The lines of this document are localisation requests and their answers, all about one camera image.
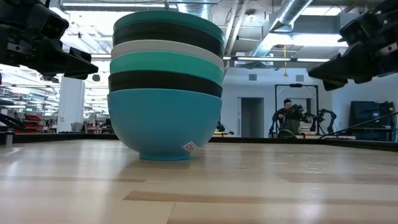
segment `desk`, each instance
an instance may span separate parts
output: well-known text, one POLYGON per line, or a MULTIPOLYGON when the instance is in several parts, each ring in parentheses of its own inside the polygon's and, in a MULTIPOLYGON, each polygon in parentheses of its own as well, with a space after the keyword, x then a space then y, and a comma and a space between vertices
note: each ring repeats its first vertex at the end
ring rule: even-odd
POLYGON ((392 129, 390 126, 388 128, 353 128, 348 130, 347 133, 356 136, 360 140, 392 141, 392 129))
MULTIPOLYGON (((306 135, 305 139, 319 139, 321 135, 306 135)), ((269 134, 268 138, 278 138, 277 134, 269 134)), ((304 136, 302 135, 296 135, 296 138, 298 139, 304 139, 304 136)), ((355 140, 355 136, 325 136, 324 139, 335 139, 335 138, 340 138, 340 139, 351 139, 355 140)))
POLYGON ((108 132, 109 134, 114 134, 113 129, 87 128, 88 134, 103 134, 104 132, 108 132))
POLYGON ((236 137, 234 134, 214 134, 213 137, 220 137, 220 138, 234 138, 236 137))

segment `stacked bowls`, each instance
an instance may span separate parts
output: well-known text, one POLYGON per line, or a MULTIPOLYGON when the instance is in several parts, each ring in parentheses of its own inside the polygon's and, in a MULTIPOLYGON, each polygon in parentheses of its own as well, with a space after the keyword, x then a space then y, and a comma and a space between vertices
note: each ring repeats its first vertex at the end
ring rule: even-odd
POLYGON ((116 135, 141 159, 189 159, 220 116, 222 30, 190 14, 144 11, 113 31, 108 108, 116 135))

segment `ventilation duct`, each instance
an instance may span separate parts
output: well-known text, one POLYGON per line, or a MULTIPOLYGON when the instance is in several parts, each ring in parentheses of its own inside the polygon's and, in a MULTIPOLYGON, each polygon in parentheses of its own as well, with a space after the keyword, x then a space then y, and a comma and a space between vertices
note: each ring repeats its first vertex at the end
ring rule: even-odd
POLYGON ((266 30, 263 34, 263 40, 252 52, 253 57, 266 57, 273 47, 267 44, 267 35, 270 31, 287 27, 291 31, 294 21, 303 13, 304 9, 311 4, 313 0, 284 0, 280 9, 267 16, 265 21, 266 30))
POLYGON ((313 0, 284 0, 280 6, 277 23, 271 30, 291 25, 312 1, 313 0))
POLYGON ((257 81, 257 75, 256 74, 249 74, 249 81, 257 81))
POLYGON ((177 4, 180 12, 189 13, 207 20, 210 20, 211 4, 177 4))
POLYGON ((304 82, 304 75, 296 75, 296 82, 304 82))

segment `wooden table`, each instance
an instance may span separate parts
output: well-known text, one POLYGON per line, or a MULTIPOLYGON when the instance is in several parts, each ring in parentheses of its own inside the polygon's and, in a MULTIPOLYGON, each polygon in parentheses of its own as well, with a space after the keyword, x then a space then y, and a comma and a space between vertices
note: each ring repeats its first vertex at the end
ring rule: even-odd
POLYGON ((145 161, 119 141, 0 149, 4 224, 398 223, 398 153, 208 144, 145 161))
POLYGON ((102 128, 87 128, 87 133, 89 134, 99 134, 102 128))

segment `pipe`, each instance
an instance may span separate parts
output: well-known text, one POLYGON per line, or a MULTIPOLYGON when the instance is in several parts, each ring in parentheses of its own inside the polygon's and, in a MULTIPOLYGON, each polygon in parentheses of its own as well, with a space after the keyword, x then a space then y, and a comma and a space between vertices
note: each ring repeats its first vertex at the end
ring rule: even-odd
POLYGON ((210 4, 177 4, 177 7, 180 12, 189 13, 191 15, 195 15, 207 20, 210 20, 210 4))
POLYGON ((231 17, 229 18, 228 26, 227 26, 226 32, 225 32, 224 49, 226 48, 226 46, 228 44, 229 35, 231 35, 232 26, 235 21, 236 11, 238 10, 238 4, 239 4, 239 0, 234 0, 234 3, 232 5, 232 10, 231 10, 231 17))
POLYGON ((284 0, 279 10, 278 22, 272 29, 289 25, 303 13, 313 0, 284 0))
POLYGON ((229 43, 228 49, 226 51, 227 55, 231 55, 232 48, 234 47, 236 37, 238 36, 239 29, 240 29, 240 27, 242 25, 243 17, 244 17, 244 15, 246 13, 246 8, 248 6, 248 3, 249 3, 249 0, 244 0, 243 3, 242 3, 241 12, 240 12, 240 15, 238 17, 238 21, 236 21, 234 32, 232 34, 231 43, 229 43))
POLYGON ((273 47, 267 44, 266 38, 270 31, 276 30, 283 26, 291 25, 303 13, 304 9, 311 4, 313 0, 284 0, 280 7, 278 16, 274 21, 268 21, 266 33, 261 43, 251 53, 252 57, 265 57, 273 47))

